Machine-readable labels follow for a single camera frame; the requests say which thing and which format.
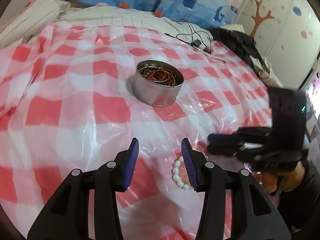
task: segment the tree decal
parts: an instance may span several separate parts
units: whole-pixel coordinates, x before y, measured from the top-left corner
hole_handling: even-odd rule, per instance
[[[260,26],[261,23],[263,23],[265,20],[268,20],[268,19],[274,19],[274,17],[271,15],[271,11],[268,11],[268,14],[267,16],[265,17],[261,17],[260,14],[259,14],[259,10],[260,10],[260,5],[262,3],[262,1],[256,1],[256,5],[257,5],[257,12],[256,12],[256,15],[252,15],[251,18],[254,20],[254,28],[252,30],[252,32],[250,33],[250,36],[251,37],[254,37],[256,35],[256,32],[258,30],[258,27]]]

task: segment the person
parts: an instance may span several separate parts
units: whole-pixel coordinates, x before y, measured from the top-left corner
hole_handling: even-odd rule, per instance
[[[279,177],[284,175],[287,178],[280,194],[278,211],[294,236],[310,222],[315,209],[320,207],[320,175],[313,163],[305,160],[299,162],[292,172],[278,174],[263,172],[259,179],[264,190],[270,194],[277,189]]]

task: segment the white bead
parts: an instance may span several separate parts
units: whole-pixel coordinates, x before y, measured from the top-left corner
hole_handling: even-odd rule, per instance
[[[190,186],[188,185],[188,184],[185,184],[185,185],[183,185],[183,187],[182,187],[184,190],[188,190],[188,189],[190,189]]]
[[[179,169],[178,168],[173,168],[172,169],[173,174],[179,174]]]
[[[177,181],[177,186],[178,187],[183,187],[184,183],[181,180],[179,180],[179,181]]]
[[[174,175],[172,176],[172,179],[173,179],[175,182],[179,181],[179,180],[180,180],[179,174],[174,174]]]
[[[175,166],[176,168],[178,168],[178,167],[180,167],[180,164],[181,164],[181,162],[176,161],[176,162],[174,163],[174,166]]]

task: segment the black cloth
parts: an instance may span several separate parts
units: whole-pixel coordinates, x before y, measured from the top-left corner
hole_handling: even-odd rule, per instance
[[[242,32],[228,31],[222,28],[213,28],[208,31],[211,33],[214,41],[222,42],[254,71],[255,69],[250,56],[257,58],[261,65],[263,65],[262,57],[256,48],[256,42],[253,37]]]
[[[300,229],[308,224],[316,206],[320,203],[320,175],[312,162],[303,161],[302,164],[306,170],[303,181],[293,191],[280,194],[278,211],[289,230],[292,227]]]

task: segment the checkered tablecloth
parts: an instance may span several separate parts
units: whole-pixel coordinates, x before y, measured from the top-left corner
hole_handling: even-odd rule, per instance
[[[27,235],[73,168],[97,169],[136,137],[133,181],[117,194],[124,239],[194,239],[203,194],[171,179],[182,139],[204,151],[212,132],[271,125],[264,84],[223,44],[212,51],[150,29],[67,23],[0,51],[0,203],[18,230]],[[184,75],[174,104],[152,107],[132,95],[135,67],[147,59]]]

